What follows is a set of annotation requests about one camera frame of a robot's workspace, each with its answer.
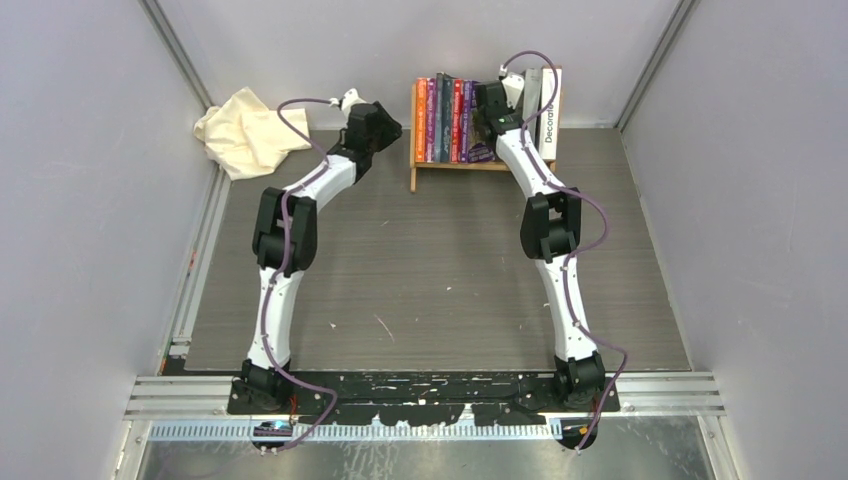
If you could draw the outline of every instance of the scratch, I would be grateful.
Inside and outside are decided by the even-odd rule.
[[[383,328],[386,329],[386,332],[389,334],[389,337],[391,337],[391,339],[392,339],[392,343],[395,343],[395,336],[392,335],[392,331],[389,330],[389,327],[386,326],[386,322],[384,322],[382,318],[378,317],[376,313],[374,314],[374,318],[376,318],[377,321],[380,322],[380,325],[382,325]]]
[[[798,180],[792,183],[792,213],[789,215],[789,238],[786,239],[786,251],[792,251],[792,237],[795,235],[795,209],[798,206]]]

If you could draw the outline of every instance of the book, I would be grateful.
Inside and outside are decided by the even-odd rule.
[[[560,79],[559,88],[554,92],[554,75]],[[562,67],[551,70],[542,69],[542,97],[540,103],[546,104],[554,96],[550,107],[539,117],[539,156],[542,160],[556,159],[557,135],[559,133],[560,101],[562,100]]]
[[[415,82],[415,161],[424,161],[424,143],[427,139],[427,79]]]
[[[442,156],[442,97],[444,97],[444,73],[436,74],[436,97],[434,109],[434,124],[433,124],[433,161],[441,162]]]
[[[433,163],[433,137],[435,136],[435,127],[436,127],[436,116],[435,109],[436,106],[436,79],[428,78],[427,79],[427,138],[424,143],[424,155],[425,160],[428,163]]]
[[[462,80],[453,81],[453,104],[451,106],[451,163],[459,163],[459,145],[462,123]]]
[[[441,110],[442,110],[442,127],[441,142],[439,145],[439,162],[450,163],[450,148],[451,148],[451,132],[453,131],[453,123],[451,114],[453,112],[453,80],[454,78],[446,73],[442,74],[442,92],[441,92]]]
[[[476,117],[479,116],[477,112],[477,93],[474,91],[476,85],[477,82],[471,82],[471,106],[469,114],[473,124],[477,123]],[[471,135],[468,138],[468,163],[491,162],[494,160],[495,152],[486,145],[486,142],[480,137],[477,129],[472,128],[470,133]]]
[[[521,118],[524,121],[527,121],[531,115],[536,113],[541,107],[542,98],[542,69],[541,68],[528,68],[524,72],[524,95],[523,95],[523,110],[521,112]],[[529,133],[529,137],[532,139],[533,145],[536,148],[539,148],[539,135],[536,129],[536,125],[538,118],[534,118],[527,124],[527,133]]]
[[[462,81],[462,118],[460,133],[462,139],[459,143],[459,163],[468,163],[468,139],[471,136],[471,129],[474,126],[471,124],[471,92],[473,90],[471,80]]]

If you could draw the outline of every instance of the red book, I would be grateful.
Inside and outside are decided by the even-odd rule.
[[[460,138],[462,123],[462,79],[453,81],[453,112],[451,112],[451,163],[459,163],[459,146],[462,144]]]

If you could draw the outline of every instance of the purple book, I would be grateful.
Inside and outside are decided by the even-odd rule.
[[[462,81],[462,118],[460,119],[460,132],[462,136],[459,143],[459,163],[468,163],[468,138],[471,130],[471,91],[474,90],[471,80]]]
[[[477,115],[477,94],[474,92],[474,86],[477,85],[477,82],[471,83],[471,105],[470,105],[470,114],[471,124],[473,125],[474,116]],[[480,163],[480,162],[491,162],[495,159],[495,152],[492,151],[489,147],[486,146],[486,143],[480,138],[480,135],[474,128],[469,129],[469,137],[468,137],[468,163]]]
[[[436,79],[427,79],[427,141],[424,144],[424,158],[433,162],[433,139],[436,135]]]

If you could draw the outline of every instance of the orange book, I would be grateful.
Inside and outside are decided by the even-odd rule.
[[[427,79],[419,78],[415,83],[415,161],[425,162],[427,138]]]

